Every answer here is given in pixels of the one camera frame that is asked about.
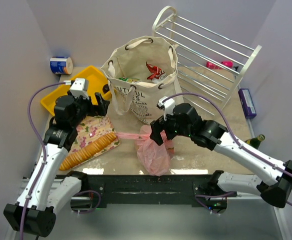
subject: pink object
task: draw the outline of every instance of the pink object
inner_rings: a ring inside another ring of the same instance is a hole
[[[227,66],[229,68],[233,67],[232,61],[222,61],[221,64],[225,65],[225,66]],[[215,64],[213,64],[212,62],[209,62],[209,61],[206,63],[206,67],[209,68],[209,69],[222,69],[221,67],[219,67],[219,66],[217,66],[217,65],[215,65]]]
[[[174,146],[171,140],[167,140],[164,132],[161,137],[164,144],[158,146],[149,138],[151,128],[144,125],[140,129],[140,134],[118,132],[117,136],[121,139],[135,140],[137,156],[150,175],[161,176],[169,171],[170,159],[174,154]]]

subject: can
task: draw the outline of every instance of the can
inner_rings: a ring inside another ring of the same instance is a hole
[[[50,69],[54,74],[70,75],[73,69],[72,60],[68,56],[53,56],[50,58]]]

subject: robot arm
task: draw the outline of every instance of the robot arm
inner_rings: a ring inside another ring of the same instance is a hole
[[[238,146],[223,125],[213,120],[202,120],[188,103],[175,105],[173,99],[163,102],[165,98],[162,98],[157,105],[158,108],[164,109],[164,115],[151,123],[150,138],[152,140],[161,145],[163,143],[161,131],[165,131],[169,140],[175,136],[190,137],[198,146],[223,154],[255,173],[255,175],[242,175],[216,171],[209,187],[220,188],[225,192],[235,191],[259,195],[267,203],[279,208],[286,205],[292,190],[292,178],[247,153],[242,146],[290,173],[292,173],[291,160],[283,162],[272,158],[239,138],[237,139],[241,145]]]
[[[72,82],[68,95],[56,100],[55,116],[50,120],[43,140],[47,158],[44,161],[42,151],[27,187],[15,204],[7,204],[4,209],[4,215],[14,230],[20,229],[22,210],[25,203],[28,202],[25,206],[27,210],[24,232],[42,237],[48,236],[60,209],[76,193],[87,190],[84,189],[88,185],[86,175],[73,172],[54,192],[49,194],[58,168],[77,137],[76,127],[86,116],[105,116],[107,114],[109,101],[104,100],[101,94],[95,93],[98,105],[93,105],[87,89],[88,81],[84,78],[77,78]],[[29,196],[29,189],[33,183],[36,184]]]

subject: white drying rack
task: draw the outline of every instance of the white drying rack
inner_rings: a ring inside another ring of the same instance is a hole
[[[159,35],[159,37],[166,39],[173,45],[179,58],[178,65],[186,68],[192,73],[192,76],[190,76],[179,70],[178,78],[181,81],[190,84],[191,87],[196,87],[212,96],[212,100],[214,100],[221,109],[225,107],[232,93],[237,89],[238,84],[244,77],[248,67],[261,49],[260,45],[253,49],[187,20],[177,15],[176,9],[171,6],[164,7],[154,21],[152,26],[152,36],[155,35]],[[235,66],[238,66],[238,68],[235,70],[229,68],[221,64],[221,61],[232,61]],[[211,62],[216,66],[229,71],[234,75],[235,80],[229,79],[224,74],[221,74],[221,71],[216,72],[213,69],[205,67],[205,62]],[[206,76],[204,73],[198,72],[193,66],[202,67],[204,70],[210,71],[219,77],[211,79],[211,77]],[[193,77],[193,74],[196,74],[199,79],[204,78],[205,80],[208,80],[208,82],[199,81],[197,77]],[[220,79],[220,77],[222,80],[228,82],[227,86],[225,86],[223,82],[218,82],[217,79]],[[182,87],[182,89],[183,91],[190,92],[185,87]],[[214,115],[213,112],[202,107],[202,104],[193,102],[187,97],[185,97],[185,99]]]

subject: white rack frame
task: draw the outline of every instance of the white rack frame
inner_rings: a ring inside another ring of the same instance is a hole
[[[171,13],[171,14],[167,18],[165,18],[161,22],[159,22],[160,19],[162,18],[162,15],[163,14],[167,14],[167,13]],[[225,44],[222,44],[222,43],[220,43],[220,42],[218,42],[216,40],[210,39],[209,37],[204,36],[203,34],[200,34],[200,33],[196,32],[196,31],[194,31],[194,30],[192,30],[192,29],[190,29],[188,27],[185,27],[185,26],[181,25],[180,23],[177,23],[176,22],[176,19],[181,19],[182,21],[185,21],[185,22],[190,23],[190,24],[192,24],[192,25],[194,25],[194,26],[196,26],[198,28],[201,28],[201,29],[203,29],[205,31],[208,31],[211,34],[214,34],[214,35],[216,35],[216,36],[218,36],[218,37],[220,37],[220,38],[222,38],[224,40],[227,40],[227,41],[229,41],[229,42],[231,42],[231,43],[233,43],[235,45],[241,46],[241,48],[244,48],[248,52],[252,52],[252,53],[250,55],[247,55],[247,54],[244,54],[244,53],[242,53],[242,52],[240,52],[238,50],[235,50],[235,49],[233,49],[233,48],[231,48],[231,47],[229,47],[229,46],[227,46]],[[200,42],[193,40],[189,36],[186,36],[186,35],[183,35],[183,34],[177,32],[175,30],[175,26],[178,26],[178,27],[180,27],[182,29],[185,29],[185,30],[187,30],[187,31],[189,31],[189,32],[197,35],[197,36],[200,36],[200,37],[202,37],[202,38],[204,38],[206,40],[209,40],[209,41],[213,42],[214,44],[217,44],[217,45],[222,46],[222,47],[224,47],[224,48],[226,48],[228,50],[231,50],[231,51],[235,52],[236,54],[238,54],[238,55],[246,58],[247,61],[245,63],[242,63],[242,62],[237,61],[237,60],[235,60],[235,59],[233,59],[233,58],[231,58],[229,56],[226,56],[226,55],[224,55],[224,54],[222,54],[222,53],[220,53],[220,52],[218,52],[218,51],[216,51],[214,49],[211,49],[211,48],[209,48],[209,47],[201,44]],[[167,31],[169,31],[169,36],[168,35],[164,35],[164,34],[158,32],[159,29],[166,29]],[[218,75],[218,76],[226,79],[227,81],[231,82],[231,86],[230,87],[225,87],[224,85],[222,85],[221,83],[217,82],[216,80],[213,80],[210,77],[205,76],[204,74],[197,72],[192,67],[186,66],[186,65],[181,64],[180,62],[178,62],[178,65],[179,66],[185,67],[185,68],[191,70],[192,72],[196,73],[198,76],[204,77],[205,79],[208,79],[209,81],[213,82],[214,84],[217,84],[217,85],[221,86],[222,88],[224,88],[224,91],[221,91],[219,89],[216,89],[216,88],[210,86],[209,84],[206,84],[206,83],[203,83],[203,82],[198,81],[197,79],[195,79],[195,78],[193,78],[193,77],[191,77],[191,76],[183,73],[180,70],[178,71],[178,78],[179,79],[181,79],[181,80],[183,80],[183,81],[185,81],[185,82],[193,85],[194,87],[196,87],[196,88],[204,91],[205,93],[209,94],[210,96],[212,96],[213,97],[213,100],[216,101],[216,103],[218,104],[218,106],[221,109],[223,109],[225,107],[225,105],[229,101],[232,93],[234,92],[234,90],[237,89],[239,83],[241,82],[242,78],[244,77],[247,69],[249,68],[249,66],[251,65],[251,63],[253,62],[253,60],[255,59],[255,57],[257,56],[257,54],[259,53],[260,49],[262,48],[259,45],[255,49],[253,49],[253,48],[248,47],[248,46],[246,46],[246,45],[244,45],[242,43],[239,43],[237,41],[234,41],[234,40],[229,39],[228,37],[225,37],[225,36],[223,36],[221,34],[218,34],[218,33],[214,32],[212,30],[209,30],[209,29],[207,29],[207,28],[205,28],[205,27],[203,27],[201,25],[198,25],[198,24],[196,24],[196,23],[194,23],[194,22],[192,22],[190,20],[187,20],[187,19],[185,19],[185,18],[177,15],[176,9],[173,8],[173,7],[171,7],[171,6],[164,7],[159,12],[156,20],[154,21],[153,26],[152,26],[152,36],[155,36],[155,35],[158,35],[159,37],[162,37],[162,38],[166,39],[167,41],[169,41],[173,45],[173,47],[175,49],[176,48],[182,48],[182,49],[186,50],[187,52],[192,53],[196,57],[199,57],[199,58],[201,58],[203,60],[209,61],[209,62],[211,62],[211,63],[219,66],[220,68],[229,71],[230,73],[232,73],[235,76],[235,80],[233,81],[233,80],[229,79],[228,77],[223,76],[222,74],[214,71],[213,69],[207,68],[204,65],[196,62],[194,59],[191,59],[189,57],[186,57],[186,56],[184,56],[184,55],[182,55],[182,54],[180,54],[180,53],[177,52],[177,55],[179,57],[182,57],[184,59],[187,59],[188,61],[192,62],[193,64],[195,64],[197,66],[200,66],[200,67],[203,67],[204,69],[207,69],[208,71],[213,72],[216,75]],[[225,60],[232,61],[234,64],[237,64],[238,66],[240,66],[241,67],[241,70],[240,71],[233,70],[232,68],[229,68],[229,67],[227,67],[227,66],[225,66],[225,65],[217,62],[216,60],[213,60],[212,58],[207,57],[207,56],[203,55],[202,53],[199,53],[197,50],[191,49],[190,47],[188,47],[188,46],[186,46],[186,45],[184,45],[184,44],[176,41],[174,39],[174,35],[179,35],[179,36],[181,36],[181,37],[183,37],[183,38],[191,41],[192,43],[195,43],[196,45],[199,45],[202,48],[205,48],[205,49],[207,49],[209,51],[214,52],[215,54],[218,54],[219,56],[222,56]],[[206,112],[214,115],[212,112],[210,112],[209,110],[207,110],[204,107],[200,106],[196,102],[191,101],[187,97],[185,97],[185,99],[187,99],[188,101],[194,103],[196,106],[200,107],[201,109],[205,110]]]

